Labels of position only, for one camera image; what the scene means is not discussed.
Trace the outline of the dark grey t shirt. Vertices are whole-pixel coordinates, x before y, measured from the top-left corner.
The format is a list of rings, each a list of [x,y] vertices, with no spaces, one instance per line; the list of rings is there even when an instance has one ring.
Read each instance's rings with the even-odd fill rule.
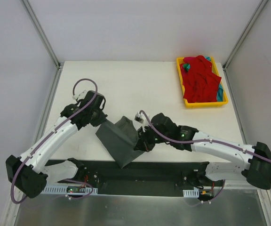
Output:
[[[106,120],[96,136],[121,169],[144,154],[144,151],[134,149],[138,134],[133,122],[126,116],[116,123]]]

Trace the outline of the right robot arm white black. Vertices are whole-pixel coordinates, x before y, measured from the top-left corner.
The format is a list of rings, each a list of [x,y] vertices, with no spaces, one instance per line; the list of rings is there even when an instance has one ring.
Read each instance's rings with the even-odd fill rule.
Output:
[[[271,150],[266,144],[246,145],[218,139],[196,128],[176,125],[163,113],[150,119],[140,111],[135,120],[142,125],[137,131],[135,150],[149,152],[156,144],[165,143],[177,150],[206,153],[225,160],[203,162],[194,172],[194,183],[207,186],[221,180],[246,180],[256,188],[271,189]]]

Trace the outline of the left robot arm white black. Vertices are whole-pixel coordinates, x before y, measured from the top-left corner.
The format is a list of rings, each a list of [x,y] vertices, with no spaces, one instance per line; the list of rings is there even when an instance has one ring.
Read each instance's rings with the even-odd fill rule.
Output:
[[[103,113],[106,99],[90,90],[82,92],[75,104],[67,105],[52,128],[31,148],[19,157],[6,160],[6,170],[11,187],[18,188],[26,197],[35,198],[48,184],[70,179],[85,182],[85,166],[75,158],[49,165],[47,162],[61,145],[81,128],[91,124],[97,127],[106,121]]]

